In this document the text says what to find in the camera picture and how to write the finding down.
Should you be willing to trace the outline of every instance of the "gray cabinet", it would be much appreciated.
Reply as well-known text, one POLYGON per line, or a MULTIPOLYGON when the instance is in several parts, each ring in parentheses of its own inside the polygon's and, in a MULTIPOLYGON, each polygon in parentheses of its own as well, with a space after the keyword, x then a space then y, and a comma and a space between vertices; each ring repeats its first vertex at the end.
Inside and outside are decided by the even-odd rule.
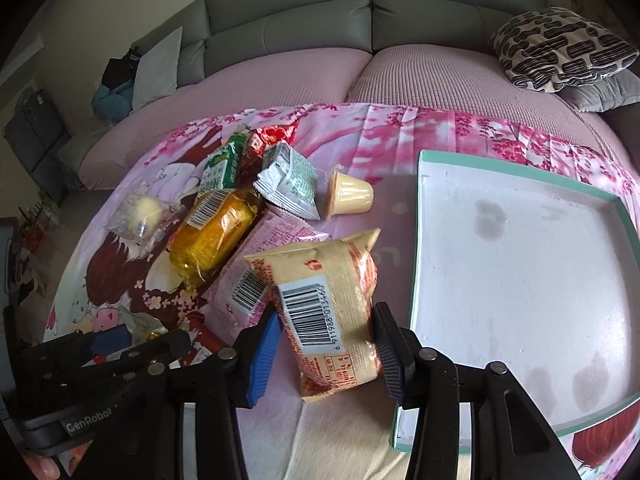
POLYGON ((41 91, 32 95, 5 126, 4 136, 35 183, 60 204, 66 185, 56 154, 69 136, 53 102, 41 91))

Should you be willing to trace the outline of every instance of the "pink snack package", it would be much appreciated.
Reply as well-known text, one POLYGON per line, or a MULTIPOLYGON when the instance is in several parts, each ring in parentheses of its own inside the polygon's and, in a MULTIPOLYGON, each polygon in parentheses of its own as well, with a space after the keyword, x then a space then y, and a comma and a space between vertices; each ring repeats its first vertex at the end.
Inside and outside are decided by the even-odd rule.
POLYGON ((292 242, 321 242, 327 238, 327 233, 316 231, 297 216, 270 205, 204 293, 208 304, 200 311, 205 315, 205 325, 231 345, 241 330, 260 321, 269 297, 267 285, 254 274, 243 256, 292 242))

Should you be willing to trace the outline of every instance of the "white and green snack package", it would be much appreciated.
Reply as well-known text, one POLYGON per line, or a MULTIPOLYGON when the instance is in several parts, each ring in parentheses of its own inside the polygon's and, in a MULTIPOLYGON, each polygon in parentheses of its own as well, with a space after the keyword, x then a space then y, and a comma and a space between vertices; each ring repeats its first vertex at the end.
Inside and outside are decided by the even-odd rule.
POLYGON ((307 220, 319 220, 316 168, 284 140, 264 152, 254 187, 271 203, 307 220))
POLYGON ((209 155, 200 181, 198 198, 214 189, 233 189, 236 187, 245 140, 242 135, 233 134, 224 146, 220 146, 209 155))

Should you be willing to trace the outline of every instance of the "yellow snack package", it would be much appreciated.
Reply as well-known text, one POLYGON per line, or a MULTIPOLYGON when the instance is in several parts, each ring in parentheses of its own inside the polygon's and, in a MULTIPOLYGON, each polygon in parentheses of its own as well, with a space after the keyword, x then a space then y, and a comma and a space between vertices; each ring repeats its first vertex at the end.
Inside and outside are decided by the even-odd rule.
POLYGON ((205 283, 251 227, 260 204, 254 189, 205 193, 169 244, 172 265, 189 288, 205 283))
POLYGON ((301 394, 323 399, 378 376, 371 297, 378 274, 370 251, 380 229, 324 242, 295 242, 245 256, 263 282, 298 357, 301 394))

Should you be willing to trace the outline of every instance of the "metal bolt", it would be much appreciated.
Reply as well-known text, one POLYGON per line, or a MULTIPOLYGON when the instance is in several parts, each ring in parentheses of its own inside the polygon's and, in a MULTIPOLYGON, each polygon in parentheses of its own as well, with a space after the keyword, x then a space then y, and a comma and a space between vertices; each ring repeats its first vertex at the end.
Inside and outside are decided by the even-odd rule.
POLYGON ((218 357, 223 361, 231 361, 236 355, 238 355, 238 353, 229 346, 218 351, 218 357))
POLYGON ((508 370, 507 365, 501 361, 490 362, 489 368, 491 368, 491 371, 494 374, 498 374, 498 375, 504 375, 505 373, 507 373, 507 370, 508 370))
POLYGON ((146 368, 146 371, 149 375, 160 375, 164 372, 164 364, 154 361, 146 368))
POLYGON ((438 353, 433 348, 422 348, 418 352, 418 357, 423 361, 435 361, 438 353))

